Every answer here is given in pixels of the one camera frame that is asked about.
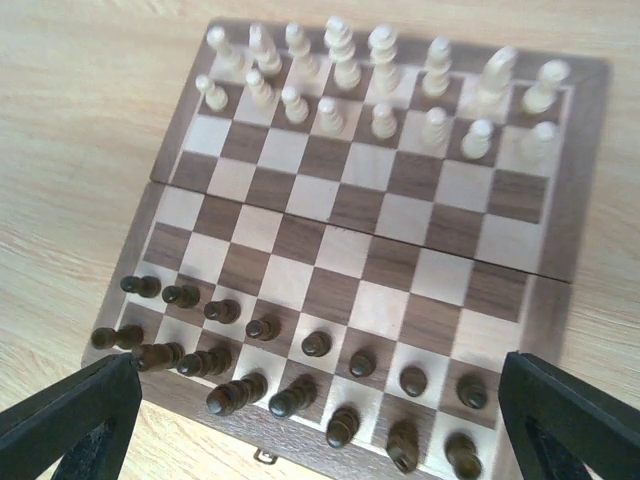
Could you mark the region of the dark pawn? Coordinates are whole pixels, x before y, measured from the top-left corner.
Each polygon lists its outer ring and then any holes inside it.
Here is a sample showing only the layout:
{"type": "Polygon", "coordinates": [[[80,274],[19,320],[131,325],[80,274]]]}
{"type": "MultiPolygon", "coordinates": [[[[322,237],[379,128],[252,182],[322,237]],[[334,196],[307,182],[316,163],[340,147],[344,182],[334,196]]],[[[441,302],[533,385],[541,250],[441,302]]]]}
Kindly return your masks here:
{"type": "Polygon", "coordinates": [[[400,373],[400,387],[410,397],[421,396],[428,386],[425,372],[417,366],[407,366],[400,373]]]}
{"type": "Polygon", "coordinates": [[[246,325],[245,334],[249,339],[262,342],[274,340],[280,334],[280,322],[272,316],[253,319],[246,325]]]}
{"type": "Polygon", "coordinates": [[[204,306],[203,314],[208,320],[232,324],[239,318],[241,306],[233,299],[212,300],[204,306]]]}
{"type": "Polygon", "coordinates": [[[193,285],[169,285],[162,290],[162,299],[178,308],[193,308],[200,301],[200,291],[193,285]]]}
{"type": "Polygon", "coordinates": [[[355,378],[370,376],[376,369],[375,356],[366,350],[355,352],[349,361],[349,373],[355,378]]]}
{"type": "Polygon", "coordinates": [[[120,280],[120,288],[125,293],[139,295],[143,298],[154,298],[161,291],[161,281],[155,276],[128,275],[120,280]]]}
{"type": "Polygon", "coordinates": [[[322,357],[332,346],[331,336],[324,331],[314,331],[301,342],[302,352],[309,357],[322,357]]]}

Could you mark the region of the dark chess piece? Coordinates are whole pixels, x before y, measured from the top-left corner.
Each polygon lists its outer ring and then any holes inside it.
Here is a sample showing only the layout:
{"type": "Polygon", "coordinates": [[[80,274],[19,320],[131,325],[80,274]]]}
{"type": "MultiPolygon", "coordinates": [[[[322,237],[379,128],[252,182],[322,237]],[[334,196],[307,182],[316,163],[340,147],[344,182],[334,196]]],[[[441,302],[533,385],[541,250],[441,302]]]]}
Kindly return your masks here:
{"type": "Polygon", "coordinates": [[[327,444],[334,449],[345,447],[353,440],[359,426],[359,415],[354,408],[344,406],[337,409],[327,424],[327,444]]]}
{"type": "Polygon", "coordinates": [[[208,394],[206,405],[213,415],[228,416],[260,400],[267,389],[266,377],[259,372],[252,372],[239,380],[218,385],[208,394]]]}
{"type": "Polygon", "coordinates": [[[303,376],[288,388],[273,395],[269,400],[268,408],[274,417],[284,419],[309,407],[316,397],[315,381],[309,376],[303,376]]]}
{"type": "Polygon", "coordinates": [[[185,355],[177,364],[179,374],[187,377],[220,375],[231,366],[231,351],[225,347],[199,350],[185,355]]]}
{"type": "Polygon", "coordinates": [[[403,474],[409,474],[417,468],[419,446],[417,429],[413,422],[402,420],[390,428],[386,453],[403,474]]]}
{"type": "Polygon", "coordinates": [[[100,327],[94,330],[90,337],[91,345],[98,350],[110,349],[114,346],[124,350],[131,350],[141,345],[144,331],[138,325],[125,325],[118,330],[100,327]]]}
{"type": "Polygon", "coordinates": [[[445,443],[445,456],[457,479],[477,480],[481,476],[483,464],[468,435],[461,432],[450,435],[445,443]]]}
{"type": "Polygon", "coordinates": [[[154,372],[175,368],[185,350],[177,342],[141,344],[131,351],[139,372],[154,372]]]}
{"type": "Polygon", "coordinates": [[[487,405],[487,388],[479,376],[462,376],[457,382],[456,393],[460,402],[468,408],[481,410],[487,405]]]}

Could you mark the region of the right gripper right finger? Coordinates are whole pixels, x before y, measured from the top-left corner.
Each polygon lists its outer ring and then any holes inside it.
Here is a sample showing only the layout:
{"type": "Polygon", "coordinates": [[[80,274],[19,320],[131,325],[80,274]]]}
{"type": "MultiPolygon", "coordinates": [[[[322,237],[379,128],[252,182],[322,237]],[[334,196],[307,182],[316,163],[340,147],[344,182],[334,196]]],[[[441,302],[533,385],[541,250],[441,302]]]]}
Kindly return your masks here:
{"type": "Polygon", "coordinates": [[[498,391],[525,479],[639,477],[639,411],[531,354],[507,354],[498,391]]]}

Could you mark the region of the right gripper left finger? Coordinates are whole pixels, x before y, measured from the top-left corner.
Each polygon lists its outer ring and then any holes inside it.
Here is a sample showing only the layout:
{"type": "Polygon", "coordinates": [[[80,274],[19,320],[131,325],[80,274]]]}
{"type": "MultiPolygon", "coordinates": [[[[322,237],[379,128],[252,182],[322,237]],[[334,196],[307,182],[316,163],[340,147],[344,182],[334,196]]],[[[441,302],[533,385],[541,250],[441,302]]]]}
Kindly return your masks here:
{"type": "Polygon", "coordinates": [[[1,413],[1,477],[119,477],[142,390],[133,356],[111,354],[1,413]]]}

